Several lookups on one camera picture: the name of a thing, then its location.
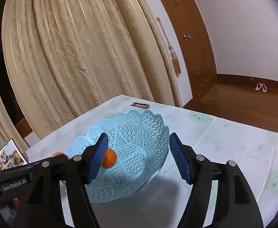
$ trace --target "white wall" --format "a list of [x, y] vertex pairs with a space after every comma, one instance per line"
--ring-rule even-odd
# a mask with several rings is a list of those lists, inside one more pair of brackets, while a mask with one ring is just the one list
[[24, 138], [24, 141], [27, 143], [29, 147], [33, 146], [34, 144], [40, 141], [39, 137], [35, 134], [35, 132], [31, 132]]
[[219, 74], [278, 81], [277, 0], [195, 0]]
[[161, 0], [146, 0], [146, 1], [148, 2], [155, 18], [159, 17], [161, 19], [168, 40], [170, 41], [170, 44], [173, 46], [175, 53], [179, 59], [181, 74], [179, 75], [179, 77], [177, 77], [177, 85], [179, 88], [182, 104], [185, 105], [189, 100], [192, 99], [193, 96], [190, 87], [188, 73], [186, 71], [186, 65], [184, 63], [183, 55], [181, 53], [181, 49], [176, 34], [174, 32], [171, 21], [164, 9], [164, 6], [162, 5]]

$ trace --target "white tablecloth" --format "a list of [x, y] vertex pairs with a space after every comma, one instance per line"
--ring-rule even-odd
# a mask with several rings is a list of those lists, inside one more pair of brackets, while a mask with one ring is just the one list
[[[128, 112], [132, 102], [149, 103], [150, 110], [161, 114], [171, 132], [181, 142], [192, 146], [197, 154], [210, 161], [225, 164], [234, 160], [246, 177], [258, 202], [264, 226], [278, 210], [278, 133], [228, 121], [207, 114], [153, 103], [124, 95], [74, 119], [26, 151], [29, 162], [66, 152], [79, 135], [91, 125], [117, 112]], [[205, 225], [211, 224], [214, 213], [217, 181], [213, 181]], [[62, 206], [66, 223], [73, 226], [65, 186], [61, 186]], [[176, 228], [190, 196], [192, 186], [181, 179], [169, 153], [159, 174], [132, 197], [108, 204], [93, 205], [102, 228], [159, 227]]]

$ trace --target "metal screw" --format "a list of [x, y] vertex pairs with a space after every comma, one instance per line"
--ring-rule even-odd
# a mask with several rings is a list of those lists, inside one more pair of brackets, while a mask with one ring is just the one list
[[198, 161], [204, 161], [204, 156], [199, 154], [199, 155], [196, 156], [196, 159]]
[[229, 161], [229, 165], [230, 165], [230, 166], [236, 166], [236, 162], [233, 161], [233, 160], [230, 160], [230, 161]]
[[74, 161], [80, 161], [82, 159], [81, 155], [74, 156]]
[[48, 162], [48, 161], [44, 161], [44, 162], [42, 163], [42, 166], [43, 166], [43, 167], [49, 166], [49, 162]]

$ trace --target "mandarin orange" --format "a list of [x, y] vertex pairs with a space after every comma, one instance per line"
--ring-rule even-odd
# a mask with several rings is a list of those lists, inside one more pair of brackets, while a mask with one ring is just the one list
[[115, 165], [116, 161], [117, 161], [117, 155], [115, 151], [113, 149], [108, 148], [106, 150], [101, 166], [103, 168], [111, 168]]
[[51, 155], [51, 157], [53, 158], [53, 157], [56, 157], [56, 156], [58, 156], [58, 155], [60, 155], [60, 154], [64, 154], [67, 158], [68, 158], [68, 160], [70, 159], [65, 153], [63, 153], [63, 152], [56, 152], [56, 153], [53, 153], [52, 155]]

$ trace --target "lace pattern basket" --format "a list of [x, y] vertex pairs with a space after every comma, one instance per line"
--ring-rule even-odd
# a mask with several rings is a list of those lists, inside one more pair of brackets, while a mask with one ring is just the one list
[[97, 178], [85, 186], [91, 203], [132, 196], [153, 179], [168, 154], [170, 131], [162, 116], [150, 110], [130, 110], [89, 127], [87, 135], [78, 136], [67, 149], [67, 155], [72, 158], [82, 154], [103, 132], [108, 135], [109, 148], [117, 154], [117, 162], [109, 169], [101, 167]]

